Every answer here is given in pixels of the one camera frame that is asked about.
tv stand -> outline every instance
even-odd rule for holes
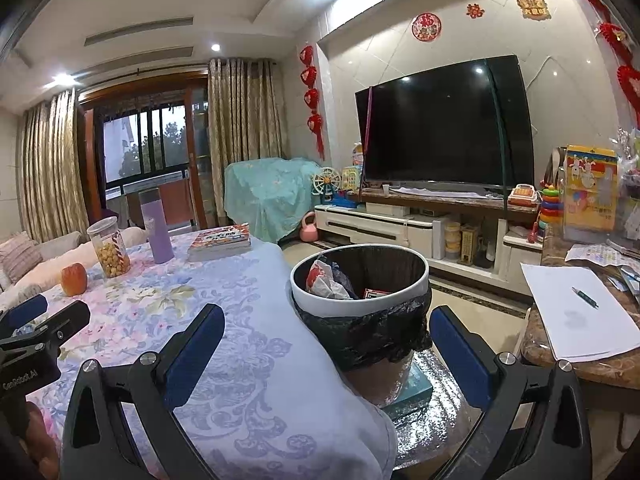
[[[349,198],[358,199],[357,192]],[[525,238],[508,234],[508,221],[533,224],[536,210],[509,206],[508,220],[504,218],[503,203],[499,200],[473,200],[402,195],[384,195],[381,189],[364,189],[362,201],[387,205],[423,208],[435,213],[459,213],[478,218],[497,220],[494,266],[483,269],[454,261],[433,258],[433,220],[436,217],[410,214],[403,218],[367,212],[364,208],[334,205],[316,206],[316,225],[321,231],[346,236],[352,243],[382,243],[409,247],[427,258],[433,274],[447,279],[473,281],[474,286],[489,286],[531,296],[522,274],[521,263],[539,265],[542,244],[530,244]]]

pink kettlebell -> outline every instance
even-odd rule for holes
[[[306,223],[306,219],[313,218],[310,223]],[[318,240],[318,228],[316,227],[316,212],[309,211],[302,217],[302,227],[300,228],[300,239],[303,242],[315,242]]]

patterned curtain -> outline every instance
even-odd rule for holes
[[[209,146],[220,225],[226,225],[224,172],[232,162],[288,156],[278,104],[282,85],[268,59],[209,63]]]
[[[24,113],[18,133],[22,224],[38,242],[73,231],[88,218],[76,144],[76,91],[56,95]]]

water bottle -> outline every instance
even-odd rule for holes
[[[146,234],[149,237],[149,245],[154,255],[156,264],[164,264],[174,257],[174,248],[169,238],[169,229],[164,219],[164,209],[160,199],[160,190],[157,187],[141,191],[140,208],[145,220]]]

television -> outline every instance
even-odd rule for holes
[[[495,81],[498,110],[487,67]],[[517,56],[434,68],[371,90],[366,180],[501,187],[501,116],[506,185],[534,183],[529,107]],[[369,89],[356,93],[356,106],[365,146]]]

